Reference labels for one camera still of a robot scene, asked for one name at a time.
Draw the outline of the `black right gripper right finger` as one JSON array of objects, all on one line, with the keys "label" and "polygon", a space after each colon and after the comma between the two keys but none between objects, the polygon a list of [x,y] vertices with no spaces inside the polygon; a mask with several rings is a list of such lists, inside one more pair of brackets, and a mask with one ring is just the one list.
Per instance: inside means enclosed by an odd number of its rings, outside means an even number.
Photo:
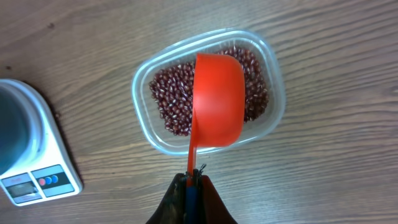
[{"label": "black right gripper right finger", "polygon": [[197,220],[199,224],[237,224],[211,179],[200,171],[197,177]]}]

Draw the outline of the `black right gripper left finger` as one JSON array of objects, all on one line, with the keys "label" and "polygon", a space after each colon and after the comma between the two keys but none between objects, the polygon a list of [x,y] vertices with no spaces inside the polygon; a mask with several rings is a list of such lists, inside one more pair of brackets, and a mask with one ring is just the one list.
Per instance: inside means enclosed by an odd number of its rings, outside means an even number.
[{"label": "black right gripper left finger", "polygon": [[178,173],[172,179],[159,206],[146,222],[147,224],[185,224],[185,197],[187,175]]}]

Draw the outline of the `red measuring scoop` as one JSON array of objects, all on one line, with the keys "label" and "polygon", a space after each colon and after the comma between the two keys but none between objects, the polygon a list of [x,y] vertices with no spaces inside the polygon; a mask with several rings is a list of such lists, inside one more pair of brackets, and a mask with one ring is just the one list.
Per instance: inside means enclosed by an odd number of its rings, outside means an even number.
[{"label": "red measuring scoop", "polygon": [[225,147],[237,141],[243,130],[244,105],[244,75],[239,62],[229,55],[197,54],[187,162],[186,223],[198,223],[197,149]]}]

